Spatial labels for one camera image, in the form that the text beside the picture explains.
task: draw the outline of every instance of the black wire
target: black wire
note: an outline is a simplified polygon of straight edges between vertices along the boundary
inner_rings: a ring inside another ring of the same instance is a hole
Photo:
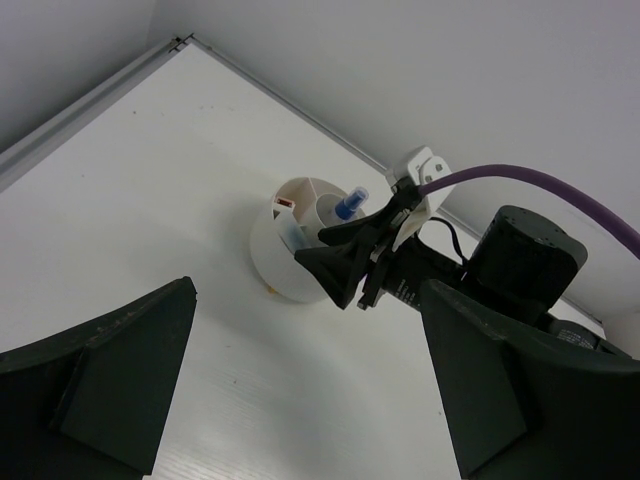
[[[456,254],[462,260],[462,266],[466,265],[468,260],[464,256],[464,253],[462,253],[462,247],[460,246],[460,240],[458,240],[458,232],[456,232],[456,228],[453,225],[451,225],[451,222],[448,222],[444,218],[438,218],[438,217],[431,217],[429,219],[429,221],[430,222],[442,223],[443,225],[447,226],[447,228],[451,232],[451,242],[453,243],[453,249],[456,251]]]

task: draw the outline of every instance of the white table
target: white table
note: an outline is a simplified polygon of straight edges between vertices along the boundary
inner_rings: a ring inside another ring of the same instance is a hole
[[[294,176],[364,185],[369,212],[390,195],[187,47],[0,195],[0,351],[188,275],[198,306],[153,478],[459,478],[417,312],[293,304],[257,277],[249,228]],[[423,238],[451,251],[444,228]]]

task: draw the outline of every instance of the cable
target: cable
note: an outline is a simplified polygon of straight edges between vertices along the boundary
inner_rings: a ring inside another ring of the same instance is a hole
[[[453,243],[453,249],[462,260],[462,266],[464,267],[467,264],[468,260],[467,257],[464,256],[464,253],[462,253],[462,247],[460,246],[460,240],[458,239],[458,232],[456,232],[455,227],[451,225],[451,222],[448,222],[444,218],[431,217],[429,221],[442,223],[443,225],[447,226],[447,228],[451,232],[451,242]]]
[[[538,172],[531,168],[517,167],[515,165],[483,165],[480,167],[472,167],[422,185],[419,187],[419,192],[423,197],[426,197],[442,188],[483,177],[513,178],[543,188],[557,195],[595,220],[633,253],[636,258],[640,259],[640,234],[628,223],[577,188],[551,175]]]

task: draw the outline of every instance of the blue cap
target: blue cap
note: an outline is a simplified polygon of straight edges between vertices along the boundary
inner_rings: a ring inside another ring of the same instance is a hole
[[[356,214],[358,208],[367,201],[367,198],[369,198],[369,192],[365,188],[354,188],[349,195],[336,204],[336,215],[346,222]]]

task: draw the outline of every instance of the wall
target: wall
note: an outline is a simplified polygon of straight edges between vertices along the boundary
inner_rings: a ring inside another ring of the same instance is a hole
[[[197,32],[387,164],[426,143],[455,169],[530,166],[640,227],[639,21],[635,0],[159,0],[150,41]],[[640,304],[637,261],[549,195],[482,180],[445,207],[483,231],[505,203],[587,244],[579,305]]]
[[[0,2],[0,151],[146,49],[155,0]]]

